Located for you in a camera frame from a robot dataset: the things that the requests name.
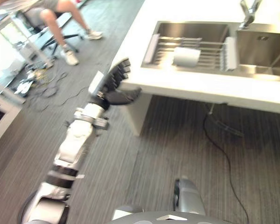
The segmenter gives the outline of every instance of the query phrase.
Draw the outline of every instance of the office chair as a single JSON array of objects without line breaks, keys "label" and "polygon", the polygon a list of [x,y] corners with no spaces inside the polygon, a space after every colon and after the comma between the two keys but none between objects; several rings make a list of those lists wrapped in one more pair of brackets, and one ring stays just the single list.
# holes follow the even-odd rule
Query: office chair
[{"label": "office chair", "polygon": [[[57,18],[59,18],[63,13],[58,13],[58,12],[55,12],[55,15]],[[46,28],[46,25],[43,23],[41,25],[38,25],[38,26],[35,26],[33,25],[33,23],[30,21],[29,17],[25,15],[24,12],[22,11],[18,11],[16,14],[15,14],[16,18],[20,19],[22,21],[22,23],[24,24],[24,26],[33,34],[40,34],[40,36],[42,36],[45,31],[44,29]],[[72,38],[72,37],[80,37],[80,39],[82,40],[83,37],[80,35],[80,34],[72,34],[72,35],[64,35],[63,38],[65,40],[69,39],[69,38]],[[74,46],[72,46],[71,44],[69,44],[68,42],[66,42],[68,46],[70,46],[72,48],[73,51],[75,52],[79,52],[79,50],[77,48],[75,48]],[[50,39],[48,39],[41,47],[41,50],[44,50],[46,48],[49,48],[49,49],[53,49],[52,50],[52,53],[51,53],[51,56],[53,59],[57,59],[56,56],[54,56],[55,52],[56,52],[56,49],[58,47],[58,43],[56,42],[56,40],[54,39],[53,35],[50,37]]]}]

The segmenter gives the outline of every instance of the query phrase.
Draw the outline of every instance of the striped carpet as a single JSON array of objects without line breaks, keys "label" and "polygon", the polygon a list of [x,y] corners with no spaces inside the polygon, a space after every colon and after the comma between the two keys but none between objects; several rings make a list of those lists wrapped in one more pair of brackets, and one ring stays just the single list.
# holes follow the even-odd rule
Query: striped carpet
[{"label": "striped carpet", "polygon": [[[92,0],[82,9],[87,22],[105,33],[101,41],[76,40],[80,48],[76,67],[59,60],[56,71],[68,72],[58,82],[58,93],[21,111],[0,140],[0,224],[14,224],[20,205],[35,190],[49,170],[65,137],[64,121],[71,120],[77,106],[84,106],[82,91],[63,106],[56,105],[76,95],[105,71],[133,22],[142,0]],[[73,21],[66,32],[78,29]],[[251,224],[280,224],[280,114],[225,105],[215,115],[244,133],[243,138],[217,128],[209,119],[209,135],[228,154],[231,176]],[[175,178],[186,176],[196,183],[207,215],[245,223],[245,214],[235,199],[228,177],[227,161],[205,137],[201,103],[154,96],[140,137],[133,136],[118,107],[107,116],[110,129],[97,138],[74,184],[69,224],[103,224],[113,210],[132,203],[145,210],[171,210]]]}]

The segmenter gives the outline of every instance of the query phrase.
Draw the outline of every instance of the person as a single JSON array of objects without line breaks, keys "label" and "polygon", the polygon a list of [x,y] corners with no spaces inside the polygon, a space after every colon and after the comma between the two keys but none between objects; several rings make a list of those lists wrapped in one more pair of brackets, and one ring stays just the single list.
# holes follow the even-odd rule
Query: person
[{"label": "person", "polygon": [[61,29],[57,24],[55,12],[71,13],[74,20],[85,30],[86,39],[98,40],[102,37],[102,32],[94,31],[87,26],[76,5],[71,0],[0,0],[1,9],[8,13],[21,10],[33,25],[38,25],[39,22],[45,23],[62,47],[61,56],[69,65],[76,65],[79,61],[72,49],[64,41]]}]

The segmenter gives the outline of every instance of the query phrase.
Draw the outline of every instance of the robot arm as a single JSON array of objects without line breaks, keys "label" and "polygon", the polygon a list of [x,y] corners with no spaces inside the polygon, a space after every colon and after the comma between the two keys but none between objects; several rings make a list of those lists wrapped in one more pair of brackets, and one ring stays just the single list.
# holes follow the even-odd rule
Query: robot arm
[{"label": "robot arm", "polygon": [[108,122],[102,118],[110,105],[133,102],[141,89],[118,91],[120,82],[128,78],[128,59],[110,69],[107,75],[98,72],[89,87],[89,102],[85,108],[77,108],[74,121],[60,145],[53,166],[46,180],[41,183],[21,219],[22,224],[65,224],[69,213],[66,201],[71,187],[96,137],[97,129],[107,129]]}]

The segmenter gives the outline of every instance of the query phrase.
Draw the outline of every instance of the sneaker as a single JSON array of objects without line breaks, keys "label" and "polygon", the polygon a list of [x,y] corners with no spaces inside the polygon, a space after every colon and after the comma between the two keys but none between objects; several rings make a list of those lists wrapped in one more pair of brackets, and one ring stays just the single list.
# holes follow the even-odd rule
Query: sneaker
[{"label": "sneaker", "polygon": [[72,50],[65,51],[64,49],[60,52],[61,57],[63,57],[68,65],[77,65],[79,64],[78,59],[75,56],[75,53]]},{"label": "sneaker", "polygon": [[98,32],[98,31],[94,31],[94,30],[89,30],[87,33],[86,33],[86,39],[88,40],[98,40],[98,39],[101,39],[103,36],[103,33],[102,32]]}]

